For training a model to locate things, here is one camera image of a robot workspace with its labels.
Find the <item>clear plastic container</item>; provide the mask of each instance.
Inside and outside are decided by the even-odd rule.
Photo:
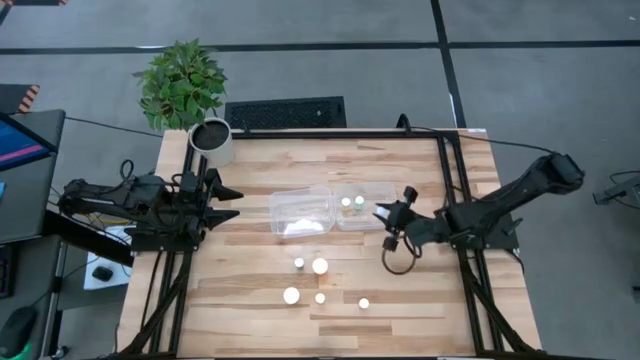
[[[326,187],[275,192],[269,196],[271,231],[282,238],[328,233],[336,222]]]
[[[362,196],[362,206],[356,205],[356,197]],[[349,199],[349,206],[342,206],[342,199]],[[393,183],[356,183],[337,185],[334,189],[333,202],[336,222],[343,231],[362,231],[384,229],[382,221],[373,213],[376,203],[392,203],[396,201],[396,187]]]

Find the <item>small white ball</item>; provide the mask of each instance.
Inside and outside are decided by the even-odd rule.
[[[360,309],[366,309],[369,307],[369,300],[362,298],[360,299],[360,301],[358,301],[358,306],[360,306]]]
[[[296,288],[286,288],[282,297],[284,298],[284,302],[293,305],[300,300],[300,291]]]
[[[326,273],[327,270],[329,270],[329,263],[327,262],[327,260],[323,258],[318,258],[313,261],[312,267],[313,267],[313,272],[315,272],[318,275],[322,275]]]
[[[324,304],[324,301],[325,301],[326,299],[327,299],[327,298],[326,298],[326,296],[324,296],[324,294],[323,294],[323,293],[317,293],[317,294],[316,294],[316,302],[317,302],[318,304]]]
[[[295,265],[298,269],[302,269],[302,267],[304,266],[304,259],[296,258],[295,260],[293,260],[293,265]]]

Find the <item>green leaves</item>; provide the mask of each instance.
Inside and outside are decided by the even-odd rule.
[[[217,95],[226,93],[227,78],[198,39],[176,41],[149,64],[150,68],[139,74],[139,104],[151,128],[188,130],[202,123],[208,111],[222,106]]]
[[[190,96],[189,100],[187,100],[187,112],[195,116],[198,113],[199,108],[200,107],[198,106],[196,99],[194,99],[193,96]]]

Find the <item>monitor screen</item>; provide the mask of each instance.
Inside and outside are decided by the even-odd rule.
[[[50,150],[0,119],[0,168],[10,168],[48,156]]]

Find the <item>computer monitor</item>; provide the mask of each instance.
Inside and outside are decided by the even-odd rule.
[[[0,171],[44,159],[58,149],[11,116],[0,113]]]

